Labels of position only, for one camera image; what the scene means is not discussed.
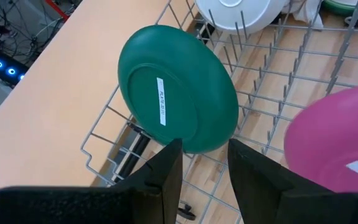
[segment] dish rack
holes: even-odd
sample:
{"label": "dish rack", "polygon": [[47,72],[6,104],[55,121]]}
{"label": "dish rack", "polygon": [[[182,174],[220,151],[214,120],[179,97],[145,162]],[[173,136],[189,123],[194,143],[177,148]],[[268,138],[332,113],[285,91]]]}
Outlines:
{"label": "dish rack", "polygon": [[[185,13],[176,11],[179,4],[186,6]],[[240,116],[233,137],[285,166],[283,137],[295,115],[326,95],[358,85],[358,3],[352,17],[328,12],[321,15],[324,28],[313,26],[316,17],[305,24],[283,14],[260,32],[248,34],[241,29],[231,35],[216,30],[213,23],[207,24],[191,0],[168,0],[156,24],[164,24],[165,17],[174,18],[177,28],[194,34],[221,59],[239,100]],[[120,95],[116,86],[81,146],[88,156],[87,169],[98,177],[93,185],[114,185],[162,148],[132,115],[114,107],[114,99]],[[117,139],[97,133],[98,125],[115,125],[101,124],[106,113],[115,113],[125,121]],[[111,145],[101,170],[92,168],[92,153],[85,147],[90,138]],[[225,150],[223,146],[183,158],[181,202],[193,206],[198,223],[242,221]],[[177,223],[185,222],[188,220],[178,217]]]}

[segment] dishwasher rack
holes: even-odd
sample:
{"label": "dishwasher rack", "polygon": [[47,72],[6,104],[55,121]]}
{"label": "dishwasher rack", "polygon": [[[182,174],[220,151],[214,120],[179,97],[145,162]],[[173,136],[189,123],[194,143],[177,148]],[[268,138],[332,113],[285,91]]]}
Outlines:
{"label": "dishwasher rack", "polygon": [[[250,88],[247,91],[239,90],[237,88],[238,86],[235,85],[237,95],[239,97],[239,109],[241,115],[237,124],[236,132],[233,137],[252,144],[256,150],[260,150],[260,152],[264,155],[269,155],[269,153],[271,152],[274,152],[276,154],[283,154],[283,147],[274,145],[273,142],[275,138],[282,138],[282,136],[277,137],[277,129],[280,122],[285,121],[289,123],[293,119],[293,116],[288,116],[284,113],[285,108],[291,107],[296,108],[298,111],[300,111],[302,109],[305,109],[307,105],[311,103],[310,101],[303,103],[294,103],[293,101],[288,100],[289,96],[291,94],[294,94],[293,91],[295,90],[293,90],[293,86],[295,82],[314,83],[315,85],[322,85],[324,87],[324,96],[329,95],[330,93],[333,93],[335,91],[342,90],[343,88],[352,88],[358,85],[358,83],[346,82],[346,79],[344,81],[343,79],[341,79],[340,76],[341,68],[346,60],[358,60],[358,55],[350,54],[348,51],[349,46],[352,44],[352,36],[354,34],[358,34],[358,28],[355,28],[356,22],[358,21],[358,2],[353,12],[353,15],[346,19],[344,18],[344,21],[347,21],[348,26],[342,27],[324,26],[324,28],[315,28],[314,22],[316,21],[318,13],[316,14],[316,17],[309,22],[309,24],[303,25],[299,25],[300,23],[291,22],[291,16],[289,14],[284,14],[281,18],[278,19],[276,24],[270,24],[266,28],[269,32],[271,32],[272,38],[270,39],[269,43],[261,44],[260,42],[250,41],[252,39],[252,36],[258,34],[248,34],[246,29],[237,29],[237,35],[226,34],[219,30],[215,30],[214,24],[207,24],[206,21],[200,17],[195,3],[191,2],[190,0],[180,1],[186,4],[188,8],[184,18],[180,17],[175,12],[175,1],[168,0],[161,15],[157,18],[156,24],[161,24],[162,18],[164,16],[168,16],[167,14],[175,18],[175,21],[177,22],[177,28],[179,29],[183,29],[185,24],[189,23],[190,20],[191,24],[189,25],[189,29],[187,29],[186,31],[194,33],[196,38],[202,40],[216,55],[218,55],[223,65],[226,67],[228,74],[230,75],[230,77],[232,77],[233,82],[237,82],[238,79],[241,79],[242,72],[244,71],[249,72],[247,74],[248,77],[254,75],[254,79],[250,83]],[[318,11],[320,10],[322,3],[323,0],[319,0]],[[214,12],[209,11],[209,14],[212,18],[213,13]],[[296,41],[298,41],[300,44],[298,44],[296,47],[286,47],[280,45],[280,43],[284,39],[285,33],[287,31],[290,32],[291,30],[299,30],[300,32],[304,32],[302,36],[299,36],[296,39]],[[321,35],[330,32],[335,35],[338,35],[338,37],[341,38],[337,40],[341,43],[338,52],[332,53],[325,52],[323,50],[318,51],[308,48],[308,44],[313,35]],[[262,54],[262,58],[257,58],[257,60],[261,61],[259,67],[253,67],[248,65],[248,63],[243,62],[242,58],[247,57],[247,54],[252,53],[249,52],[249,49],[265,52],[265,54]],[[273,63],[275,63],[276,65],[278,63],[274,62],[274,60],[277,60],[277,57],[283,56],[277,56],[278,54],[290,54],[293,56],[293,59],[291,59],[292,66],[288,72],[283,72],[281,69],[274,70],[272,68]],[[300,71],[300,68],[304,65],[305,57],[309,57],[306,60],[310,60],[311,57],[329,57],[330,60],[334,61],[334,64],[332,69],[329,71],[327,77],[316,78],[313,76],[305,75],[302,73],[302,71]],[[267,82],[269,77],[275,77],[277,79],[285,80],[284,82],[272,82],[274,83],[276,89],[280,89],[280,91],[278,91],[275,96],[267,96],[261,94],[262,85]],[[84,143],[81,146],[81,151],[88,156],[88,160],[86,162],[87,169],[89,169],[101,179],[99,185],[103,186],[114,185],[117,181],[125,178],[125,176],[120,175],[120,172],[118,172],[117,170],[123,169],[122,167],[125,167],[125,164],[122,163],[127,163],[127,160],[124,161],[121,159],[120,162],[119,160],[117,161],[114,158],[108,156],[107,160],[109,163],[109,168],[106,169],[106,171],[104,172],[95,170],[90,166],[90,163],[92,161],[92,155],[87,149],[85,149],[85,144],[89,140],[90,136],[93,136],[102,141],[105,141],[108,144],[111,144],[111,150],[120,150],[121,152],[130,155],[132,158],[135,159],[135,162],[147,160],[147,158],[144,158],[142,156],[142,151],[149,143],[150,136],[136,123],[135,119],[132,116],[126,116],[119,112],[117,109],[115,109],[114,105],[111,106],[113,102],[112,99],[119,94],[121,93],[119,92],[119,86],[117,86],[115,87],[115,89],[113,89],[110,98],[108,99],[98,119],[95,121],[86,139],[84,140]],[[258,108],[257,106],[255,106],[255,102],[258,100],[266,101],[270,105],[273,105],[273,108],[275,109],[265,110]],[[126,121],[126,125],[123,127],[119,137],[116,140],[108,139],[106,137],[98,135],[95,131],[103,114],[112,112],[116,113],[118,116],[120,116]],[[263,138],[265,138],[264,141],[261,141],[260,137],[256,139],[252,136],[243,134],[243,129],[246,126],[247,120],[250,119],[250,117],[253,115],[266,116],[270,117],[271,119],[270,126],[263,136]],[[128,130],[129,132],[132,132],[132,137],[130,140],[128,140],[128,138],[126,140],[129,142],[136,141],[133,144],[135,146],[130,146],[131,144],[128,144],[124,147],[122,146],[122,143],[119,143],[120,139],[126,138],[128,136]],[[239,209],[236,208],[233,204],[227,203],[214,195],[218,184],[223,177],[224,171],[227,170],[227,159],[219,160],[208,154],[186,154],[185,156],[188,158],[189,163],[188,167],[184,168],[185,173],[183,175],[183,185],[187,185],[208,197],[208,202],[206,203],[203,211],[196,214],[198,216],[197,221],[199,223],[203,222],[203,219],[207,214],[211,202],[216,202],[218,204],[224,205],[228,209],[232,210],[234,213],[238,214],[237,218],[235,219],[235,223],[240,223],[241,215]],[[210,161],[215,163],[216,166],[222,167],[215,185],[209,192],[198,187],[196,184],[193,184],[186,180],[186,176],[189,173],[190,166],[192,165],[196,157],[209,159]]]}

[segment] floor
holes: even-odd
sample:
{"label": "floor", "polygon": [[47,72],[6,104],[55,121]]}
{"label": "floor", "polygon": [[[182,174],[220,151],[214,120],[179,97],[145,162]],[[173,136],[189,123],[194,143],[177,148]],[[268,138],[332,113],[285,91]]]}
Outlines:
{"label": "floor", "polygon": [[[323,22],[325,28],[344,28],[340,17],[323,14]],[[305,24],[295,22],[291,17],[287,24],[304,28],[284,29],[281,40],[274,45],[272,40],[275,33],[278,36],[277,27],[268,27],[251,35],[243,54],[240,54],[235,35],[232,36],[234,48],[230,38],[221,38],[225,43],[215,42],[214,46],[208,43],[231,74],[236,90],[243,92],[237,96],[239,105],[244,107],[239,108],[239,129],[234,137],[283,166],[287,166],[283,156],[285,130],[304,107],[325,96],[337,64],[334,54],[339,53],[345,35],[338,30],[311,30],[303,45],[308,31]],[[223,45],[227,48],[233,72]],[[300,46],[303,46],[301,54],[298,52]],[[351,37],[345,56],[331,93],[358,85],[358,58],[355,58],[358,57],[358,30]],[[296,58],[300,60],[294,69]],[[150,159],[161,148],[151,141],[141,156]],[[184,155],[183,161],[181,200],[193,207],[197,219],[189,221],[178,217],[178,223],[242,223],[229,179],[226,145],[205,155]],[[142,164],[144,160],[139,160],[135,170]]]}

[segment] table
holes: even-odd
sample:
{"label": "table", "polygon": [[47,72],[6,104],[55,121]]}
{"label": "table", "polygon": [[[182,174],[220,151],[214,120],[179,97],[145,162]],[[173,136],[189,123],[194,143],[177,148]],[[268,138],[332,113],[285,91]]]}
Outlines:
{"label": "table", "polygon": [[[172,0],[179,20],[186,1]],[[0,188],[12,185],[89,186],[81,143],[117,85],[117,61],[136,30],[154,24],[167,0],[84,0],[0,106]],[[184,29],[191,23],[185,22]],[[178,26],[172,14],[162,24]],[[129,115],[121,94],[114,108]],[[125,121],[98,127],[114,139]],[[100,169],[111,145],[90,140],[91,166]]]}

